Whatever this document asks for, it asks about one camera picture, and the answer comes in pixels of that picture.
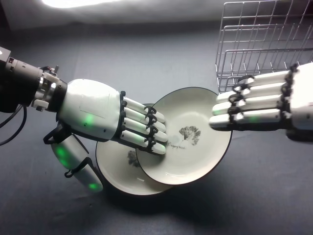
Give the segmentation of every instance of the gray table surface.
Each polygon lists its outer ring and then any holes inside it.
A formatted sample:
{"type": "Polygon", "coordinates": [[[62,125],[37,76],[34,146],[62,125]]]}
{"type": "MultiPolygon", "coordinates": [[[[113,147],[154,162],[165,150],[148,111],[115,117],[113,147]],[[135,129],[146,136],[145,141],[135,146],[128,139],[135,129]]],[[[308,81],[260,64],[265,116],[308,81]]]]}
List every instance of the gray table surface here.
{"type": "MultiPolygon", "coordinates": [[[[87,78],[153,103],[182,87],[217,91],[218,32],[203,24],[81,26],[16,32],[1,45],[37,66],[60,65],[69,82],[87,78]],[[152,85],[156,92],[147,89],[152,85]]],[[[0,121],[7,117],[0,114],[0,121]]],[[[163,194],[134,197],[109,183],[100,194],[64,177],[43,136],[55,116],[28,109],[23,131],[0,148],[0,234],[311,235],[310,144],[284,131],[234,132],[227,154],[205,177],[163,194]]],[[[12,134],[22,114],[0,131],[12,134]]],[[[96,142],[83,139],[95,162],[96,142]]]]}

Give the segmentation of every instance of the metal wire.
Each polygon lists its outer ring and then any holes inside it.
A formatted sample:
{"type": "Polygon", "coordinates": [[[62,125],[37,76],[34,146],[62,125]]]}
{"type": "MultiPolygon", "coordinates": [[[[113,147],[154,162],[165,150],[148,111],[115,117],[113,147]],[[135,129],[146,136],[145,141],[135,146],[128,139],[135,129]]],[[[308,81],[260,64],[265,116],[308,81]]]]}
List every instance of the metal wire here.
{"type": "Polygon", "coordinates": [[[284,71],[313,60],[313,0],[263,0],[224,4],[216,75],[219,93],[243,75],[284,71]]]}

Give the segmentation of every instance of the black cable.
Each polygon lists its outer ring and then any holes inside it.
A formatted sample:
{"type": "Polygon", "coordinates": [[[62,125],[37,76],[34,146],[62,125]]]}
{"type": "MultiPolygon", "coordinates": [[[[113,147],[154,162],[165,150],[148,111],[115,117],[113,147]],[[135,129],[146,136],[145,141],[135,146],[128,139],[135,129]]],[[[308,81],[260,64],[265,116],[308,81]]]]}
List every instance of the black cable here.
{"type": "Polygon", "coordinates": [[[27,119],[27,108],[26,106],[23,106],[23,110],[24,110],[24,116],[23,116],[23,121],[20,125],[20,127],[18,128],[18,130],[10,137],[8,138],[7,140],[3,141],[3,142],[0,142],[0,146],[6,144],[6,143],[9,143],[12,139],[14,139],[20,132],[21,130],[23,129],[25,123],[26,123],[26,119],[27,119]]]}
{"type": "Polygon", "coordinates": [[[8,117],[4,122],[0,123],[0,128],[2,128],[5,124],[7,124],[14,116],[21,110],[22,105],[20,105],[14,113],[11,114],[10,117],[8,117]]]}

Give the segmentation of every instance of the plate rim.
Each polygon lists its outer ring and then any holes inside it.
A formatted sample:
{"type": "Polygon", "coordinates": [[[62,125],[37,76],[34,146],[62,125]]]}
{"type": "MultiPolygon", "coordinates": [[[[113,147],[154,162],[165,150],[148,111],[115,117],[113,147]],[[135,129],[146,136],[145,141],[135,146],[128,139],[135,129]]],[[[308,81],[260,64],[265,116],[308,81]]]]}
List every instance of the plate rim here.
{"type": "MultiPolygon", "coordinates": [[[[184,89],[188,89],[188,88],[200,88],[200,89],[204,89],[204,90],[210,91],[210,92],[214,93],[215,95],[218,95],[218,94],[215,93],[214,91],[212,91],[212,90],[210,90],[210,89],[207,89],[207,88],[204,88],[204,87],[184,87],[184,88],[180,88],[180,89],[177,89],[177,90],[175,90],[175,91],[172,91],[172,92],[166,94],[166,95],[163,96],[161,99],[159,99],[157,102],[155,102],[153,106],[155,106],[155,104],[157,104],[160,100],[162,100],[162,99],[165,98],[166,96],[170,95],[171,93],[174,93],[174,92],[177,92],[177,91],[180,91],[180,90],[184,90],[184,89]]],[[[215,165],[210,171],[208,171],[208,172],[207,172],[206,174],[204,174],[203,176],[197,178],[196,180],[199,180],[199,179],[203,178],[204,176],[208,175],[209,173],[211,173],[211,172],[220,164],[220,162],[222,161],[222,159],[224,158],[225,154],[226,154],[227,151],[228,151],[228,148],[229,148],[229,146],[230,146],[230,142],[231,142],[232,136],[233,136],[233,131],[231,130],[231,131],[230,131],[230,137],[229,137],[229,141],[228,141],[227,148],[225,149],[225,152],[223,153],[221,159],[216,163],[216,165],[215,165]]],[[[172,185],[172,186],[187,185],[187,184],[190,184],[190,183],[196,181],[196,180],[193,180],[193,181],[186,182],[186,183],[181,183],[181,184],[167,184],[167,183],[160,182],[159,180],[156,180],[156,179],[152,178],[150,175],[148,175],[148,173],[147,173],[147,172],[144,170],[144,168],[141,166],[140,161],[139,161],[138,156],[137,156],[137,150],[138,150],[138,148],[136,148],[136,157],[137,157],[138,163],[139,163],[139,165],[140,165],[140,168],[143,170],[143,172],[145,172],[145,174],[146,174],[148,177],[150,177],[150,178],[153,179],[154,181],[157,181],[157,182],[159,182],[159,183],[161,183],[161,184],[172,185]]]]}

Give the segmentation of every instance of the stacked plate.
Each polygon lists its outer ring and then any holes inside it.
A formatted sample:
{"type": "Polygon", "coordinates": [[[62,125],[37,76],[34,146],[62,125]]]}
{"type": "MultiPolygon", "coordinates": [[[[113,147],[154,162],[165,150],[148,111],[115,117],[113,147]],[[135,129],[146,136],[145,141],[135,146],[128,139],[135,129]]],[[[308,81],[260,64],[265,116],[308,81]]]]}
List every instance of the stacked plate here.
{"type": "Polygon", "coordinates": [[[166,118],[166,154],[156,156],[113,141],[98,142],[101,173],[113,186],[134,195],[157,194],[209,173],[223,158],[232,135],[208,124],[216,96],[205,88],[189,87],[160,99],[154,107],[166,118]]]}

